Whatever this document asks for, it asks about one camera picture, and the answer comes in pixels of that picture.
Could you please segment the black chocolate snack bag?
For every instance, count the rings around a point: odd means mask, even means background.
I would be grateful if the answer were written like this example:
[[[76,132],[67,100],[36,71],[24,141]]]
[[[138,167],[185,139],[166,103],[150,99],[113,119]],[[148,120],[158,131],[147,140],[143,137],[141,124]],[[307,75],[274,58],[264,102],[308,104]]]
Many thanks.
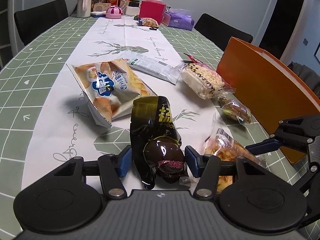
[[[130,142],[133,161],[147,190],[155,187],[157,177],[172,184],[188,175],[181,137],[166,97],[146,96],[133,101]]]

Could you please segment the white green wafer packet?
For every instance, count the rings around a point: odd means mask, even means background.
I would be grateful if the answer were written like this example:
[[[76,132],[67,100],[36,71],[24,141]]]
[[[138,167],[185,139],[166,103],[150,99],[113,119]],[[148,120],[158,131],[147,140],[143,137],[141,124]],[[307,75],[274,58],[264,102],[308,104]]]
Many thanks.
[[[180,79],[178,67],[172,67],[148,56],[126,50],[120,55],[120,58],[134,70],[167,81],[173,85],[176,85]]]

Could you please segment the red snack packet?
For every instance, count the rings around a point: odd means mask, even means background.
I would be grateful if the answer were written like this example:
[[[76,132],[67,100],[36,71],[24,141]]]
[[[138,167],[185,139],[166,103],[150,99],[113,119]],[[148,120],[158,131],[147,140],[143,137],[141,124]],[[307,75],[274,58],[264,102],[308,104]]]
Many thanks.
[[[201,64],[203,64],[202,61],[198,60],[197,58],[193,57],[193,56],[190,55],[190,54],[184,53],[184,55],[186,55],[187,57],[189,57],[189,59],[190,59],[193,63],[201,63]]]

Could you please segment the clear orange biscuit packet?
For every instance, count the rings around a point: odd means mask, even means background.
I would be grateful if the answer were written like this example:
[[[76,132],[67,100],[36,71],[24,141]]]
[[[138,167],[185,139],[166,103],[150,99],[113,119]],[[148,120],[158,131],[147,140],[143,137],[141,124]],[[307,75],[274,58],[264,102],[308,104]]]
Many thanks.
[[[222,161],[235,161],[236,157],[242,156],[263,168],[266,167],[264,161],[260,161],[223,129],[217,121],[216,114],[213,115],[212,129],[203,143],[201,154],[214,155]]]

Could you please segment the small clear nut packet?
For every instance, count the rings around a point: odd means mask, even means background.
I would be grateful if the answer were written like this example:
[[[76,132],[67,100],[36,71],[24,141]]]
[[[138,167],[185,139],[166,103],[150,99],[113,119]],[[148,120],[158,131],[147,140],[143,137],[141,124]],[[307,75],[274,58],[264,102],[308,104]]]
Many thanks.
[[[242,103],[225,96],[218,98],[222,112],[242,125],[252,123],[251,111]]]

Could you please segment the orange storage box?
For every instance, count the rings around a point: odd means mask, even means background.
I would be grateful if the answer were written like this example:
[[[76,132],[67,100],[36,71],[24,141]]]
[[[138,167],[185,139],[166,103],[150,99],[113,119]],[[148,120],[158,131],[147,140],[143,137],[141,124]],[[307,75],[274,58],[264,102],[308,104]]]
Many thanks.
[[[238,38],[231,38],[218,64],[217,73],[233,88],[271,135],[281,120],[319,115],[319,98],[285,64],[267,51]],[[281,146],[294,164],[305,153]]]

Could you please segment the white blue chips bag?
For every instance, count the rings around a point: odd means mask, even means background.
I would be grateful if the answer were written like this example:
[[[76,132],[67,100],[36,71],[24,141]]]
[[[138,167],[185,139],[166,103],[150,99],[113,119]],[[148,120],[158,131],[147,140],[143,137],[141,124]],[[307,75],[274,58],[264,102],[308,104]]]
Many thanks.
[[[68,68],[88,99],[95,123],[108,129],[113,120],[131,114],[134,100],[156,94],[123,59]]]

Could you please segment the black chair right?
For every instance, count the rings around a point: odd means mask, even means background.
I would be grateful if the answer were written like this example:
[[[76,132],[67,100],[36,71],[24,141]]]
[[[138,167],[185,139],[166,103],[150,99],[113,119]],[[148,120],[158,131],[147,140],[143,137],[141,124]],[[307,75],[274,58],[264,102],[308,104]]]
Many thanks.
[[[231,37],[239,38],[248,43],[253,41],[251,34],[240,31],[207,13],[201,15],[194,28],[222,51],[225,51]]]

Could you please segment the black chair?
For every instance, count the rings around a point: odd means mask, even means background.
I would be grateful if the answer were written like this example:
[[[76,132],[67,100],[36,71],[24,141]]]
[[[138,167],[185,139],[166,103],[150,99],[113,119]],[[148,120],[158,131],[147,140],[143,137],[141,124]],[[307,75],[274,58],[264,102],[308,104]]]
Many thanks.
[[[19,37],[25,46],[67,17],[68,10],[65,0],[55,0],[14,13]]]
[[[248,43],[253,41],[251,34],[240,31],[207,13],[201,15],[194,28],[222,51],[225,51],[231,37],[239,38]]]

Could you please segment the green grid tablecloth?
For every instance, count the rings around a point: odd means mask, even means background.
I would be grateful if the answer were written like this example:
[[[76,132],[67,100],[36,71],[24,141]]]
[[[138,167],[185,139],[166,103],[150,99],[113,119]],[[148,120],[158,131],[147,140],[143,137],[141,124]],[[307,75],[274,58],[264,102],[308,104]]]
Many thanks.
[[[70,17],[23,48],[1,71],[1,239],[20,233],[13,202],[25,187],[72,157],[96,160],[130,142],[130,117],[95,124],[71,64],[108,61],[125,49],[171,65],[188,54],[216,67],[222,51],[199,32]]]

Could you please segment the small mixed snack packet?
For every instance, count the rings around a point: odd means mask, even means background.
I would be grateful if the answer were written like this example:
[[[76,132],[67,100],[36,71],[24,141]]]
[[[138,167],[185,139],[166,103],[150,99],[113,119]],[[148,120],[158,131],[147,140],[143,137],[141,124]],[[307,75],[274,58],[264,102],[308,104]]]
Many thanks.
[[[156,20],[153,18],[140,18],[138,20],[139,25],[145,26],[145,27],[159,27],[159,24]]]

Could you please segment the purple tissue pack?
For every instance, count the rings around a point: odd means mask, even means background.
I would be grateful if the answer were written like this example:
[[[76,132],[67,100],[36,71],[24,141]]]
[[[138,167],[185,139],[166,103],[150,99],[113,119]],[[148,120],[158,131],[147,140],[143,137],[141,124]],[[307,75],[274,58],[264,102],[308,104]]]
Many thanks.
[[[167,27],[191,31],[195,25],[192,14],[190,10],[170,8],[164,13],[162,23]]]

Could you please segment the white black small box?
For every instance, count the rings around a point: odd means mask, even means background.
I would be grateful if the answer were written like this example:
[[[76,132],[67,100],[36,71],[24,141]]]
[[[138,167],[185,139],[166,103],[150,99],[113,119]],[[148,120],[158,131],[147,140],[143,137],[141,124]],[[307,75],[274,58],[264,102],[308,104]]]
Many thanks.
[[[130,0],[128,6],[125,9],[125,15],[136,16],[140,12],[140,1]]]

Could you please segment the beige small radio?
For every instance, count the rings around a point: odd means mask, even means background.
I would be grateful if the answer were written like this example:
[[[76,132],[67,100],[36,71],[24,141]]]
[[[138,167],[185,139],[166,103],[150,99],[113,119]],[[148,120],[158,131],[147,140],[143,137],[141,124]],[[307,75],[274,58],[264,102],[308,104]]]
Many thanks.
[[[94,3],[93,11],[103,12],[107,11],[111,7],[111,3]]]

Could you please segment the magenta pink box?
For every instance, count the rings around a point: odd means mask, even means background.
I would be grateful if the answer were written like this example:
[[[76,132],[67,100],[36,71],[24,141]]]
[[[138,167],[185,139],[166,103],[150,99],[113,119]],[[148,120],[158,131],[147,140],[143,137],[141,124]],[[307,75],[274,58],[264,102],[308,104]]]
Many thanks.
[[[139,17],[152,18],[158,24],[161,24],[165,13],[166,4],[157,2],[156,0],[141,1]]]

